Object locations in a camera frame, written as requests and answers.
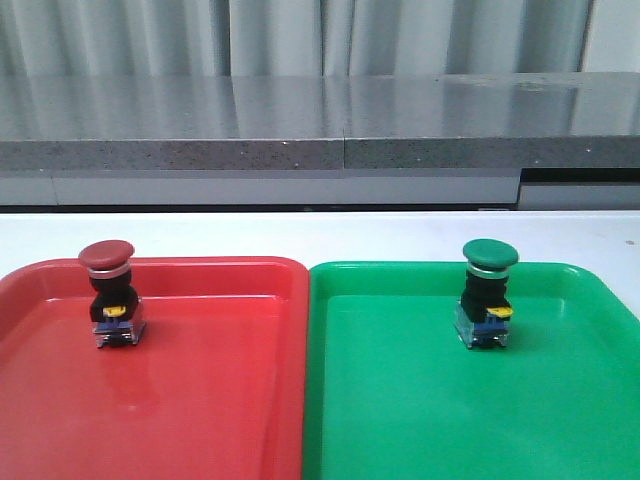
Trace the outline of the red mushroom push button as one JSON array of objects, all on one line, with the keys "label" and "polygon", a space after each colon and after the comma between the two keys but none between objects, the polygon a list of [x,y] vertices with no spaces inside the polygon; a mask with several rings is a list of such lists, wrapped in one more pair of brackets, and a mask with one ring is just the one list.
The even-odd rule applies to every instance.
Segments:
[{"label": "red mushroom push button", "polygon": [[131,285],[129,260],[134,252],[128,241],[111,239],[93,243],[78,255],[96,292],[90,317],[98,348],[137,345],[143,335],[143,304]]}]

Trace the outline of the green plastic tray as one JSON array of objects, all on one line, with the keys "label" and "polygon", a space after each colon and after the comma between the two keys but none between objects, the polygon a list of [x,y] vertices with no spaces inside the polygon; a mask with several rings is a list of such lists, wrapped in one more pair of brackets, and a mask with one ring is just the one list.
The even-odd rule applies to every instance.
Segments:
[{"label": "green plastic tray", "polygon": [[311,272],[307,479],[635,479],[639,323],[590,272],[512,269],[507,347],[454,327],[457,262]]}]

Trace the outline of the grey stone counter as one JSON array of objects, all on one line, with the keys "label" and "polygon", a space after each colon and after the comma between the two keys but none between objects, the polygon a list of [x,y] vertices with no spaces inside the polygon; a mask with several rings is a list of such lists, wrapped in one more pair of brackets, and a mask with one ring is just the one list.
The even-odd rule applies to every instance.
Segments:
[{"label": "grey stone counter", "polygon": [[634,73],[1,81],[5,211],[638,205]]}]

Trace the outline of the white pleated curtain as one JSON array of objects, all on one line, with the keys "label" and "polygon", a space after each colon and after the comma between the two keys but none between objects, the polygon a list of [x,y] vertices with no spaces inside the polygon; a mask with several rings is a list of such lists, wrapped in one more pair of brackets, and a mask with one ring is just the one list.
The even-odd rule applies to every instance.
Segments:
[{"label": "white pleated curtain", "polygon": [[5,1],[4,75],[574,72],[590,1]]}]

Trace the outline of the green mushroom push button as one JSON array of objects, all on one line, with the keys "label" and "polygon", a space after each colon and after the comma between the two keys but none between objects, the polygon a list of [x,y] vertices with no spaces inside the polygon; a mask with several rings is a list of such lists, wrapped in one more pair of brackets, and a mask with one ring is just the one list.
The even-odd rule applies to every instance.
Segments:
[{"label": "green mushroom push button", "polygon": [[513,316],[507,282],[519,253],[500,240],[474,239],[463,246],[463,255],[466,283],[455,322],[459,338],[467,349],[505,347]]}]

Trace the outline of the red plastic tray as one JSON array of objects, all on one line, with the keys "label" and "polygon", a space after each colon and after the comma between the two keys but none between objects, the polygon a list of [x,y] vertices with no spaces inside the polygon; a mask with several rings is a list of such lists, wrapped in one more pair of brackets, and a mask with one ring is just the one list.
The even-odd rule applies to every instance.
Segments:
[{"label": "red plastic tray", "polygon": [[146,328],[98,348],[74,259],[1,282],[5,479],[297,479],[309,274],[274,257],[132,263]]}]

